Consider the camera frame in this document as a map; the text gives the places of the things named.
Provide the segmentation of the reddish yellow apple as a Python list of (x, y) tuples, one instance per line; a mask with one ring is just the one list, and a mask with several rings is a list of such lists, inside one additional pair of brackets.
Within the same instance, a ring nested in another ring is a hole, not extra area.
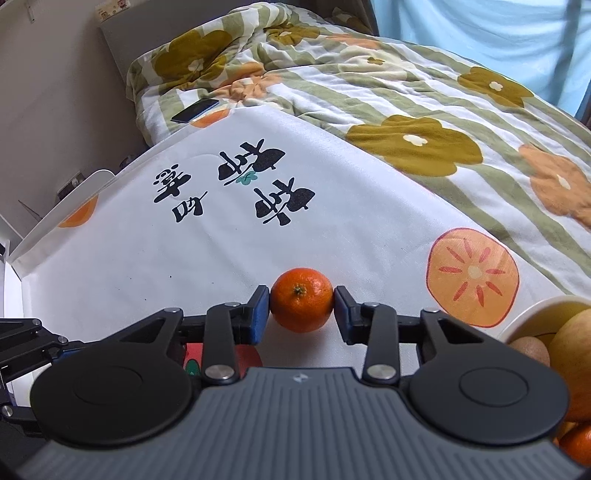
[(549, 347), (551, 367), (568, 387), (570, 401), (565, 419), (590, 420), (590, 310), (569, 319)]

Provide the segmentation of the floral striped duvet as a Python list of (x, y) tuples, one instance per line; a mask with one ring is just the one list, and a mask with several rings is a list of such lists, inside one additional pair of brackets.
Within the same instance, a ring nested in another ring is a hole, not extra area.
[(125, 74), (154, 145), (204, 98), (269, 104), (352, 143), (466, 214), (560, 290), (590, 292), (590, 133), (528, 88), (341, 10), (257, 2), (191, 21)]

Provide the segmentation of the small mandarin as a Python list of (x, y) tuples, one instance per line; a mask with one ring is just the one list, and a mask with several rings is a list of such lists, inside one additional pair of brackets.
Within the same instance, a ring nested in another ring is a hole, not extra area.
[(311, 268), (294, 268), (276, 279), (270, 290), (270, 312), (281, 327), (311, 333), (327, 323), (334, 308), (328, 277)]

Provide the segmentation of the light blue window sheet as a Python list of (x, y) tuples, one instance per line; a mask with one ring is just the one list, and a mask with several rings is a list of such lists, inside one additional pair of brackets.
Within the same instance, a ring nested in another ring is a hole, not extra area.
[(588, 1), (374, 1), (384, 37), (435, 46), (581, 120), (590, 97)]

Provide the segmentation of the black smartphone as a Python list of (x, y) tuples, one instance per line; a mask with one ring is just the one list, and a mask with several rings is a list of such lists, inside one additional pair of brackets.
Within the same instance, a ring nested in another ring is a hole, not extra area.
[(216, 99), (201, 99), (193, 104), (185, 107), (180, 112), (173, 115), (170, 119), (171, 122), (177, 124), (186, 124), (191, 120), (197, 118), (202, 113), (211, 110), (211, 108), (217, 106), (219, 101)]

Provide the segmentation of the large orange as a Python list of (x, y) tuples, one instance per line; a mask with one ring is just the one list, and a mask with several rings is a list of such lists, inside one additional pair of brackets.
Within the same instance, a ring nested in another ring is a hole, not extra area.
[(591, 425), (589, 422), (566, 422), (557, 436), (557, 445), (572, 460), (589, 468), (591, 465)]

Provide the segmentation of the cream ceramic fruit bowl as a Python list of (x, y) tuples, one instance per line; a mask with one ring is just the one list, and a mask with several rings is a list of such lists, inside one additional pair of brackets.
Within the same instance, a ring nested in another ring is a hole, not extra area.
[(588, 299), (574, 295), (542, 300), (512, 320), (497, 339), (509, 344), (522, 337), (535, 337), (548, 346), (566, 322), (589, 308)]

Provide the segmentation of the white fruit print tablecloth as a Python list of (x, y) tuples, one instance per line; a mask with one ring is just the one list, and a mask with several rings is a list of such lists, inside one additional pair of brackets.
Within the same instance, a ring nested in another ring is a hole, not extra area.
[(426, 188), (270, 107), (186, 127), (134, 161), (11, 260), (23, 309), (69, 339), (102, 339), (166, 307), (242, 302), (294, 267), (401, 314), (441, 308), (498, 335), (559, 295), (524, 255)]

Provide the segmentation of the brown kiwi with sticker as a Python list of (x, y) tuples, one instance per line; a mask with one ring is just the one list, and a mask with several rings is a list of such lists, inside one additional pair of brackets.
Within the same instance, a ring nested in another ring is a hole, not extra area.
[(514, 350), (519, 351), (520, 353), (542, 363), (547, 367), (551, 366), (551, 359), (548, 348), (540, 339), (536, 337), (521, 337), (509, 343), (509, 346)]

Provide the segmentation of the wall socket plate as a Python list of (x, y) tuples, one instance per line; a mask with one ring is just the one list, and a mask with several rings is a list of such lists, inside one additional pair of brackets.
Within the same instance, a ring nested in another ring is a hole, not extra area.
[(130, 6), (129, 0), (105, 0), (95, 7), (95, 15), (99, 22), (104, 22)]

